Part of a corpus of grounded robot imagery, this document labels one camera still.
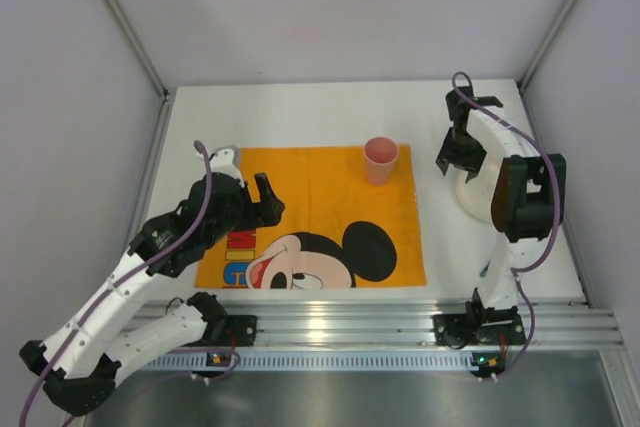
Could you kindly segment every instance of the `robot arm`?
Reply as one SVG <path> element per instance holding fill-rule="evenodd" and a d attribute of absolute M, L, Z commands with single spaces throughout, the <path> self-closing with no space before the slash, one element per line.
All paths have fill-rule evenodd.
<path fill-rule="evenodd" d="M 284 204 L 275 196 L 265 174 L 255 176 L 260 201 L 252 202 L 238 170 L 239 155 L 237 148 L 227 147 L 209 158 L 213 187 L 206 212 L 195 231 L 175 251 L 136 271 L 194 224 L 205 200 L 205 178 L 193 184 L 188 198 L 175 211 L 144 224 L 115 270 L 65 326 L 43 342 L 30 341 L 21 349 L 20 356 L 37 375 L 50 368 L 44 391 L 55 405 L 74 416 L 84 415 L 148 362 L 181 345 L 213 342 L 220 335 L 226 313 L 215 296 L 204 292 L 136 331 L 120 332 L 155 292 L 168 288 L 229 232 L 280 222 Z M 84 319 L 97 299 L 101 299 L 98 307 Z M 77 334 L 65 346 L 74 330 Z M 56 355 L 61 348 L 62 354 Z"/>
<path fill-rule="evenodd" d="M 497 98 L 476 98 L 470 86 L 459 89 L 490 114 L 504 119 Z M 438 342 L 449 346 L 469 342 L 499 345 L 504 335 L 510 344 L 521 344 L 524 335 L 512 269 L 531 265 L 547 245 L 554 215 L 550 175 L 538 152 L 509 127 L 472 109 L 455 90 L 447 94 L 446 103 L 453 126 L 436 164 L 445 175 L 450 164 L 463 171 L 458 197 L 467 210 L 490 221 L 497 232 L 486 275 L 479 277 L 467 302 L 467 313 L 441 316 Z M 566 164 L 559 154 L 549 158 L 558 179 L 562 209 Z M 483 212 L 486 205 L 490 209 Z"/>

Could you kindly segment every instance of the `orange towel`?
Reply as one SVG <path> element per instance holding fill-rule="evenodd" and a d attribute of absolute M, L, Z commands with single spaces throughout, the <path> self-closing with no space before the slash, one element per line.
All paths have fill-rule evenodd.
<path fill-rule="evenodd" d="M 368 184 L 362 147 L 243 149 L 252 197 L 266 172 L 282 222 L 229 234 L 200 262 L 196 287 L 351 288 L 426 285 L 411 150 L 391 179 Z"/>

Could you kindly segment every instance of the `metal corner post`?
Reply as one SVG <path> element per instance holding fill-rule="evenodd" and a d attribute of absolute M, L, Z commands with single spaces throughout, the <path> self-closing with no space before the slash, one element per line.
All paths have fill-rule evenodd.
<path fill-rule="evenodd" d="M 163 84 L 162 79 L 160 78 L 160 76 L 158 75 L 158 72 L 156 71 L 155 67 L 151 63 L 151 60 L 149 59 L 149 56 L 146 50 L 142 46 L 142 43 L 140 42 L 138 35 L 136 34 L 135 30 L 131 26 L 131 23 L 129 22 L 126 15 L 124 14 L 124 11 L 120 6 L 120 3 L 118 2 L 118 0 L 103 0 L 103 1 L 107 6 L 107 8 L 109 9 L 109 12 L 113 16 L 114 20 L 116 21 L 116 24 L 122 31 L 122 34 L 127 40 L 129 47 L 132 49 L 134 55 L 136 56 L 143 70 L 147 74 L 147 77 L 149 78 L 149 81 L 153 85 L 154 89 L 156 90 L 156 92 L 158 92 L 158 95 L 160 97 L 166 98 L 168 95 L 167 88 Z"/>
<path fill-rule="evenodd" d="M 173 90 L 168 92 L 167 95 L 161 99 L 158 115 L 155 119 L 154 128 L 144 157 L 144 166 L 142 167 L 142 174 L 140 175 L 136 189 L 136 198 L 133 209 L 129 216 L 129 225 L 127 226 L 123 248 L 131 241 L 133 236 L 140 230 L 140 227 L 144 223 L 147 208 L 149 207 L 149 202 L 151 200 L 151 189 L 153 188 L 158 164 L 160 163 L 162 146 L 164 145 L 164 139 L 167 134 L 167 129 L 169 128 L 171 109 L 173 108 L 175 98 L 176 91 Z"/>
<path fill-rule="evenodd" d="M 640 425 L 640 386 L 629 354 L 605 350 L 600 352 L 600 358 L 622 426 Z"/>
<path fill-rule="evenodd" d="M 551 46 L 558 38 L 558 35 L 561 33 L 562 28 L 567 23 L 567 20 L 570 18 L 579 1 L 580 0 L 564 0 L 564 2 L 562 3 L 562 6 L 555 16 L 553 23 L 545 32 L 540 45 L 535 50 L 533 58 L 529 62 L 529 65 L 527 66 L 522 79 L 518 82 L 518 87 L 520 89 L 521 95 L 524 94 L 529 84 L 531 84 L 533 77 L 538 72 L 540 65 L 546 58 Z"/>

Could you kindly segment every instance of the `cup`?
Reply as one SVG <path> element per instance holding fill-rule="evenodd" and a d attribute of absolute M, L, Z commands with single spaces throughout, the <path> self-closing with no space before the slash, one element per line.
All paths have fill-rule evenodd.
<path fill-rule="evenodd" d="M 398 144 L 387 137 L 374 137 L 364 146 L 367 181 L 383 185 L 393 172 L 398 161 Z"/>

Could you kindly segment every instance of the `mickey mouse nose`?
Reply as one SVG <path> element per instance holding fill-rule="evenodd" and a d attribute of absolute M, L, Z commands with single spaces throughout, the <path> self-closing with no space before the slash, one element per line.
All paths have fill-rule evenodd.
<path fill-rule="evenodd" d="M 287 276 L 282 272 L 278 272 L 271 279 L 271 288 L 272 289 L 286 289 L 287 288 Z"/>

